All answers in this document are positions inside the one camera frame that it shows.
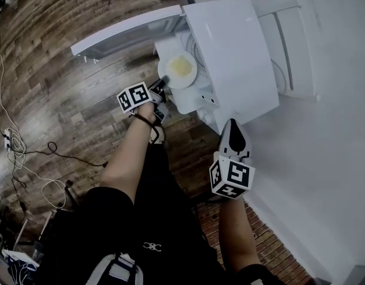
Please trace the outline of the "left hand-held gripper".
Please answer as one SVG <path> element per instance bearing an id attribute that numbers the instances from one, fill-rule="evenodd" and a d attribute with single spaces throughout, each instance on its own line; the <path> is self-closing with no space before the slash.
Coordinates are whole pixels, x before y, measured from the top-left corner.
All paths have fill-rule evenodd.
<path id="1" fill-rule="evenodd" d="M 144 103 L 154 104 L 154 114 L 156 123 L 162 124 L 169 115 L 166 106 L 165 88 L 168 86 L 170 78 L 164 75 L 156 80 L 149 87 L 145 82 L 140 82 L 123 89 L 117 94 L 117 101 L 123 113 L 134 113 L 134 111 Z"/>

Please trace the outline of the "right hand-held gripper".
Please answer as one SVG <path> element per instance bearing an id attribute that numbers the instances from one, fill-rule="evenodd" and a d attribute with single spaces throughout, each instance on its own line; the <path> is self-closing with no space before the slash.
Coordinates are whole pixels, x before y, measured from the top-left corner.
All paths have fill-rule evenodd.
<path id="1" fill-rule="evenodd" d="M 209 168 L 212 192 L 236 200 L 250 191 L 255 174 L 251 155 L 252 144 L 248 134 L 235 119 L 229 119 Z"/>

